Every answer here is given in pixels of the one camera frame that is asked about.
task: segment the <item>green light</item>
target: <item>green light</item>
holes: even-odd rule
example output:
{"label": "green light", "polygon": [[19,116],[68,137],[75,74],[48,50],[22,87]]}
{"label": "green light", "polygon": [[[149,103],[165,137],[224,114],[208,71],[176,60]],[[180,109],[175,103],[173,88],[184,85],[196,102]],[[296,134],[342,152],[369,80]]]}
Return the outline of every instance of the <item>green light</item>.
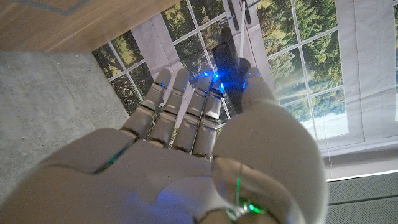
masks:
{"label": "green light", "polygon": [[254,205],[250,204],[249,205],[250,210],[256,212],[256,213],[261,213],[261,210],[256,208]]}
{"label": "green light", "polygon": [[241,177],[236,179],[236,204],[239,204],[239,192],[241,191]]}

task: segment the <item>wooden ceiling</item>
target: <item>wooden ceiling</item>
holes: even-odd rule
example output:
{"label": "wooden ceiling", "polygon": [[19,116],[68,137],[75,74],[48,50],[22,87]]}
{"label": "wooden ceiling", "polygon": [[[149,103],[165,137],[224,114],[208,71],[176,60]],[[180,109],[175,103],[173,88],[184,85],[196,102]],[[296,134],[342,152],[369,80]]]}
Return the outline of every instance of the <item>wooden ceiling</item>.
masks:
{"label": "wooden ceiling", "polygon": [[179,0],[0,0],[0,50],[91,52]]}

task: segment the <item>blue light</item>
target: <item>blue light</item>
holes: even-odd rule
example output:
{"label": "blue light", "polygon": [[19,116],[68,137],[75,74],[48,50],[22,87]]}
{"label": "blue light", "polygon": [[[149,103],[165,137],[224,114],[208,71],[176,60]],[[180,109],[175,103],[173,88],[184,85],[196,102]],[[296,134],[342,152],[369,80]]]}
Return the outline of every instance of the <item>blue light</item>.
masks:
{"label": "blue light", "polygon": [[224,84],[221,83],[220,85],[218,85],[218,89],[220,89],[220,91],[221,91],[222,93],[224,93]]}
{"label": "blue light", "polygon": [[244,80],[244,83],[243,83],[243,85],[242,85],[242,88],[246,88],[246,81],[247,81],[247,79]]}

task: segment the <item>gray concrete surface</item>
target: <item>gray concrete surface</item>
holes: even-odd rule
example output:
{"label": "gray concrete surface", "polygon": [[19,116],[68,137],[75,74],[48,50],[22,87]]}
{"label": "gray concrete surface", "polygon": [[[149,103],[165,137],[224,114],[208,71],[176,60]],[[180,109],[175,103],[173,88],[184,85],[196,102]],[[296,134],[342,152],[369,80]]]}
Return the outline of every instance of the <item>gray concrete surface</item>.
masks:
{"label": "gray concrete surface", "polygon": [[92,54],[0,52],[0,203],[44,157],[127,118]]}

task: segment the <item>white robotic hand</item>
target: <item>white robotic hand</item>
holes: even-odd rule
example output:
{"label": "white robotic hand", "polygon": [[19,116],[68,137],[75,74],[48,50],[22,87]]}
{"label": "white robotic hand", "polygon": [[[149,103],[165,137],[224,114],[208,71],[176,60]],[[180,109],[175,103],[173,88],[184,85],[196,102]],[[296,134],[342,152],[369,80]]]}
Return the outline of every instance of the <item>white robotic hand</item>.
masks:
{"label": "white robotic hand", "polygon": [[185,69],[148,141],[168,70],[120,131],[96,130],[44,159],[1,205],[0,223],[323,222],[317,146],[277,105],[258,69],[246,74],[243,113],[217,141],[223,87],[211,69],[203,74],[171,149]]}

